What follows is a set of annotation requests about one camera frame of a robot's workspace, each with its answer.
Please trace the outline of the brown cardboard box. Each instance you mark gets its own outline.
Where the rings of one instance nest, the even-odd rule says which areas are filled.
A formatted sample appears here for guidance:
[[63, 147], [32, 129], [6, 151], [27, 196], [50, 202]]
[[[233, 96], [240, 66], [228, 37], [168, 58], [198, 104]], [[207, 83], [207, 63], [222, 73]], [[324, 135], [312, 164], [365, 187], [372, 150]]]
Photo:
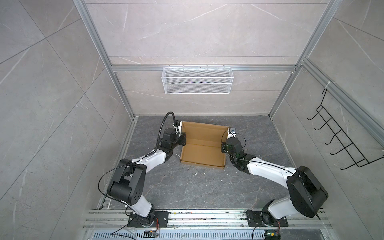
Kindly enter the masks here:
[[227, 139], [229, 127], [194, 122], [183, 122], [186, 145], [181, 153], [181, 163], [207, 168], [224, 169], [226, 154], [222, 143]]

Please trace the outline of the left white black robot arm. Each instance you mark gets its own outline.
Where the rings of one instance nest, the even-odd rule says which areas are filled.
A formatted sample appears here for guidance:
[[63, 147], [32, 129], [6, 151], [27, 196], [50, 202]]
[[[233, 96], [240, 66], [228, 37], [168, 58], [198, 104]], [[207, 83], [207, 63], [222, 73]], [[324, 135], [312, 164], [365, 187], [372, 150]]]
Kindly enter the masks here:
[[152, 221], [155, 217], [154, 206], [143, 195], [146, 174], [168, 161], [173, 150], [177, 146], [184, 146], [186, 142], [185, 132], [177, 134], [171, 130], [170, 134], [164, 134], [160, 145], [148, 154], [134, 160], [120, 160], [107, 188], [107, 196], [127, 205], [139, 218]]

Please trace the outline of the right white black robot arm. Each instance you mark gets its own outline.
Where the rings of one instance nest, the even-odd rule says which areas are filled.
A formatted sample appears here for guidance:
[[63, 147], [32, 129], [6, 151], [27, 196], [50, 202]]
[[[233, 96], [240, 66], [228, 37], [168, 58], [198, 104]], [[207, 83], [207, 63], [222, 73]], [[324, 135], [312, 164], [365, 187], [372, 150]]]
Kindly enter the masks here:
[[222, 143], [222, 152], [228, 155], [237, 170], [273, 181], [289, 191], [287, 197], [271, 200], [263, 207], [261, 218], [266, 225], [273, 225], [284, 217], [296, 214], [317, 217], [319, 209], [329, 197], [317, 177], [305, 166], [289, 168], [263, 161], [245, 153], [236, 137], [230, 137]]

